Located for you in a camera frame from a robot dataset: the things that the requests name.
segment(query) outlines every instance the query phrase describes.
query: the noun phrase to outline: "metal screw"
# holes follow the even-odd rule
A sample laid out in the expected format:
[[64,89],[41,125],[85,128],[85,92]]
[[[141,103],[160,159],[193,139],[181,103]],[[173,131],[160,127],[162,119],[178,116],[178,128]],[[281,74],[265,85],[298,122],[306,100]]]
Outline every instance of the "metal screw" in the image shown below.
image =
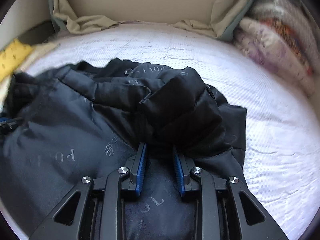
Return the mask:
[[121,168],[119,168],[118,172],[121,173],[121,174],[125,174],[125,173],[128,172],[128,168],[127,167],[121,167]]
[[234,177],[234,176],[230,177],[229,180],[230,180],[230,182],[233,183],[233,184],[236,184],[236,183],[239,182],[239,179],[238,179],[237,177]]
[[196,173],[196,174],[200,174],[202,172],[202,169],[199,167],[194,167],[194,168],[192,168],[192,172]]
[[90,181],[91,181],[91,178],[88,177],[88,176],[85,176],[85,177],[83,177],[83,178],[81,179],[81,182],[82,182],[82,183],[89,183]]

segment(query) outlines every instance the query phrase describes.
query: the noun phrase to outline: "wrinkled fabric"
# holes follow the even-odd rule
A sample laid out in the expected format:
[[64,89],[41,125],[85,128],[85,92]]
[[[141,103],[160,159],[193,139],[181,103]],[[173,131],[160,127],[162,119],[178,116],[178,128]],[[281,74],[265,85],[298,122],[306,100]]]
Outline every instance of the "wrinkled fabric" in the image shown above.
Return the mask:
[[[253,0],[216,0],[213,3],[210,24],[192,19],[181,20],[173,26],[204,34],[223,41],[231,41],[234,28],[249,10]],[[60,28],[72,34],[85,34],[114,27],[122,21],[113,21],[104,15],[78,17],[68,0],[49,0],[52,19]]]
[[78,17],[68,0],[53,0],[53,4],[53,17],[65,22],[72,34],[97,32],[118,24],[104,15]]
[[236,46],[245,55],[300,87],[307,96],[315,92],[312,76],[276,31],[248,17],[241,20],[239,27],[240,31],[235,32]]
[[231,41],[232,37],[224,34],[225,30],[231,25],[233,31],[252,3],[253,0],[216,0],[213,3],[209,25],[191,19],[182,20],[173,26],[212,38],[220,37],[220,40]]
[[320,73],[319,55],[312,27],[292,0],[255,0],[248,16],[256,20],[273,17],[282,20],[295,32],[311,66],[316,73]]
[[21,43],[15,38],[0,51],[0,82],[9,76],[33,51],[34,47]]
[[172,145],[212,175],[245,183],[246,109],[211,90],[214,98],[190,67],[119,59],[15,74],[3,116],[24,122],[2,140],[2,201],[30,235],[79,179],[124,166],[143,141],[145,180],[138,201],[126,203],[127,238],[191,239],[194,203],[181,201]]
[[[57,43],[48,42],[44,44],[38,44],[33,46],[33,51],[28,55],[25,60],[19,65],[15,72],[26,71],[31,64],[36,60],[43,57],[49,51],[57,47]],[[2,111],[5,98],[8,94],[8,88],[11,81],[11,75],[6,76],[0,83],[0,111]]]
[[278,18],[264,19],[260,22],[275,30],[284,39],[284,41],[290,47],[292,52],[296,55],[298,60],[300,60],[300,62],[303,64],[303,66],[307,70],[308,75],[312,75],[313,70],[305,56],[305,53],[301,49],[300,41],[296,37],[295,32],[287,24],[284,24],[284,22],[279,20]]

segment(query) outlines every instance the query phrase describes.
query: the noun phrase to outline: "beige sheet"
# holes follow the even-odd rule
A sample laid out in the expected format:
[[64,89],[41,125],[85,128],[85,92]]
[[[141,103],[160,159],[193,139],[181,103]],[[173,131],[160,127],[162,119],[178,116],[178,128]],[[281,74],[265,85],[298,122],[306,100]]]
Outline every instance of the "beige sheet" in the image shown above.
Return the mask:
[[[182,20],[174,26],[218,38],[248,2],[249,0],[216,0],[212,7],[210,25],[191,19]],[[77,17],[68,0],[53,0],[53,3],[53,16],[66,22],[66,27],[72,34],[101,31],[120,23],[103,15]]]

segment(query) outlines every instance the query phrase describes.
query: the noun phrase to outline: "mattress cover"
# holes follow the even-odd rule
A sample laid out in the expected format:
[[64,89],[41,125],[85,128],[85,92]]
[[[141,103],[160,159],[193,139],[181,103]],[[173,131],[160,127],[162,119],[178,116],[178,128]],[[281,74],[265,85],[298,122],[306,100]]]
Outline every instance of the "mattress cover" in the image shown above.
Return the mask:
[[[320,126],[303,92],[244,57],[228,43],[167,24],[123,24],[82,36],[60,33],[60,46],[27,72],[87,61],[103,67],[129,59],[194,68],[232,105],[247,108],[244,175],[250,191],[289,240],[297,240],[320,206]],[[0,201],[21,240],[28,239]]]

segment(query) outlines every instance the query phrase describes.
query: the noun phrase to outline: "blue gripper pad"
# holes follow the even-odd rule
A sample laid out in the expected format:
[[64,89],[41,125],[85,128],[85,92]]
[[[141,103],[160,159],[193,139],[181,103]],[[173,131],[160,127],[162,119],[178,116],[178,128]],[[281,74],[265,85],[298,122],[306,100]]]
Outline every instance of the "blue gripper pad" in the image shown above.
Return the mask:
[[179,155],[177,152],[173,153],[173,164],[174,164],[174,171],[176,172],[176,177],[177,177],[178,190],[180,192],[181,197],[183,197],[186,193],[186,189],[184,187],[183,172],[182,172]]
[[146,155],[147,145],[144,144],[142,149],[142,154],[140,158],[139,168],[137,172],[137,186],[136,186],[136,196],[139,197],[142,191],[144,173],[146,171],[147,155]]

